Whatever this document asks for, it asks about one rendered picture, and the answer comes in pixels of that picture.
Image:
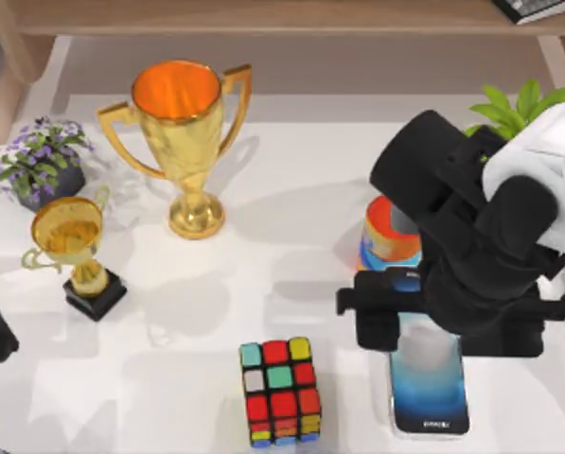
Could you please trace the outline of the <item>purple flower plant dark pot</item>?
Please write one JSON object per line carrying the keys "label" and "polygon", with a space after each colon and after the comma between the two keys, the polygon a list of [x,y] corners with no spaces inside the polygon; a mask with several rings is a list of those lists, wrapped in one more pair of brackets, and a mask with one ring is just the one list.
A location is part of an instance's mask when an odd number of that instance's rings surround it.
{"label": "purple flower plant dark pot", "polygon": [[34,213],[75,196],[86,184],[81,154],[94,149],[80,123],[39,117],[0,148],[0,194]]}

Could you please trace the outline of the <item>green leafy plant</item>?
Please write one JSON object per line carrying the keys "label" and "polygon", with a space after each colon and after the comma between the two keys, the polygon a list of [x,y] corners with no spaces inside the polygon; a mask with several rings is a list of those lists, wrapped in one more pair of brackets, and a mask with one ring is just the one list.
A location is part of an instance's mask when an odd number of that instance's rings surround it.
{"label": "green leafy plant", "polygon": [[548,109],[565,103],[565,86],[554,88],[543,94],[536,79],[528,79],[519,89],[514,103],[500,88],[483,85],[487,103],[474,104],[469,109],[484,116],[487,124],[474,124],[464,130],[466,136],[473,135],[482,127],[488,127],[504,140],[509,141],[529,126]]}

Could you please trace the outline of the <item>colourful puzzle cube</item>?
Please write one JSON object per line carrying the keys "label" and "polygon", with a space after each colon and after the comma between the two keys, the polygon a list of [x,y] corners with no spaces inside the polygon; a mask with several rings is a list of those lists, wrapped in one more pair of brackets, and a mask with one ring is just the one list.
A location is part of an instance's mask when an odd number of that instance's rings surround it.
{"label": "colourful puzzle cube", "polygon": [[251,447],[318,440],[322,402],[309,339],[244,343],[238,356]]}

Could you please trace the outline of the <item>black box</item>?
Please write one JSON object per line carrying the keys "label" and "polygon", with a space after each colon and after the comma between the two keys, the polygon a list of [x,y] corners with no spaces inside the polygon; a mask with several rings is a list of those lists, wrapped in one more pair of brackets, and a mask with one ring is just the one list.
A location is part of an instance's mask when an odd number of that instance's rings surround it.
{"label": "black box", "polygon": [[514,25],[565,13],[565,0],[490,0]]}

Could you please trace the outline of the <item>large gold trophy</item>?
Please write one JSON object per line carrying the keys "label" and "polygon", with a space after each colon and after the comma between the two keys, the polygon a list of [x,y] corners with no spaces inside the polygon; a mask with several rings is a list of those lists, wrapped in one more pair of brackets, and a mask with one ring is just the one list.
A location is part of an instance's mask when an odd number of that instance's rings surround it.
{"label": "large gold trophy", "polygon": [[[97,113],[106,138],[127,164],[180,188],[168,214],[168,225],[178,236],[208,238],[225,221],[221,202],[203,187],[238,135],[252,83],[249,64],[218,74],[196,61],[162,61],[136,77],[131,103]],[[145,165],[125,148],[115,132],[116,122],[140,126],[157,167]]]}

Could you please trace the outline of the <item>small gold trophy black base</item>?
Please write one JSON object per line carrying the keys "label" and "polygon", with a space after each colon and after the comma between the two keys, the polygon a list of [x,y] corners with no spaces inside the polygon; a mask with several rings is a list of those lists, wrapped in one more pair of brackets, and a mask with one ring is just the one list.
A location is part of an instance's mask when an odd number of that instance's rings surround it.
{"label": "small gold trophy black base", "polygon": [[94,322],[100,321],[126,294],[120,277],[96,260],[104,234],[110,189],[99,187],[92,199],[62,197],[43,207],[31,223],[35,244],[21,258],[27,270],[72,268],[63,284],[66,301]]}

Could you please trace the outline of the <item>wooden shelf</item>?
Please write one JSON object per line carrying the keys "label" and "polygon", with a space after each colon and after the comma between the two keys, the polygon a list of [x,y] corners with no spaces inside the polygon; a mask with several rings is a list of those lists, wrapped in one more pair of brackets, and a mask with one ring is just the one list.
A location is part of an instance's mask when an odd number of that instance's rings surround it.
{"label": "wooden shelf", "polygon": [[[490,0],[0,0],[10,122],[92,121],[165,59],[254,68],[254,120],[320,119],[336,97],[474,97],[565,83],[565,14],[513,26]],[[318,105],[296,107],[301,96]]]}

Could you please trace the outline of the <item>orange and blue can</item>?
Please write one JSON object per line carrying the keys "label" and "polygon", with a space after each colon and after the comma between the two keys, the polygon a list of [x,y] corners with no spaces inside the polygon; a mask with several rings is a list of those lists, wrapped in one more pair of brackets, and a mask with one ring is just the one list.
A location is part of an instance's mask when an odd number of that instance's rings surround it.
{"label": "orange and blue can", "polygon": [[385,196],[373,199],[365,214],[354,288],[419,292],[416,270],[422,257],[416,226]]}

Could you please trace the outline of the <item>smartphone with blue screen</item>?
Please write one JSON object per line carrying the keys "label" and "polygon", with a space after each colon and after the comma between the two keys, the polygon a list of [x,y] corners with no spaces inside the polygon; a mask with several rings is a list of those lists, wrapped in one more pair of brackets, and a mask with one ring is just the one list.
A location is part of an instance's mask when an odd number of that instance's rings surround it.
{"label": "smartphone with blue screen", "polygon": [[428,316],[399,315],[397,349],[389,354],[390,412],[406,436],[460,437],[470,418],[458,337]]}

